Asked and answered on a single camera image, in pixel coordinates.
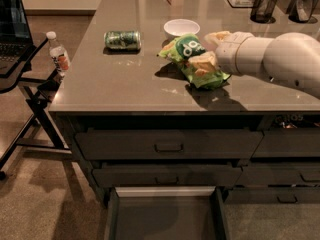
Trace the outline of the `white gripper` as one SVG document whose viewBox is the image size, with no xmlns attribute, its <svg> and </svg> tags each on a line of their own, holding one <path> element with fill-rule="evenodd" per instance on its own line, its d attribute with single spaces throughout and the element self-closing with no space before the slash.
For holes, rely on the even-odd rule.
<svg viewBox="0 0 320 240">
<path fill-rule="evenodd" d="M 209 51 L 201 55 L 191 57 L 188 60 L 188 63 L 195 68 L 195 74 L 197 76 L 216 72 L 217 62 L 223 72 L 239 75 L 240 72 L 236 64 L 237 52 L 240 49 L 240 46 L 248 38 L 252 37 L 253 35 L 247 32 L 235 32 L 231 34 L 229 31 L 220 31 L 209 33 L 204 37 L 204 39 L 209 44 L 218 45 L 215 53 L 213 51 Z"/>
</svg>

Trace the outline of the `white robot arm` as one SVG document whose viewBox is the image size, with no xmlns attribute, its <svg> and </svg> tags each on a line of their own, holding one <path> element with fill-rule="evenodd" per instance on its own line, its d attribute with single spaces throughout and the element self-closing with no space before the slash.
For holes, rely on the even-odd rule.
<svg viewBox="0 0 320 240">
<path fill-rule="evenodd" d="M 212 33 L 205 40 L 214 51 L 188 59 L 198 75 L 220 69 L 231 75 L 248 75 L 303 91 L 320 98 L 320 42 L 303 33 L 276 38 L 249 32 Z"/>
</svg>

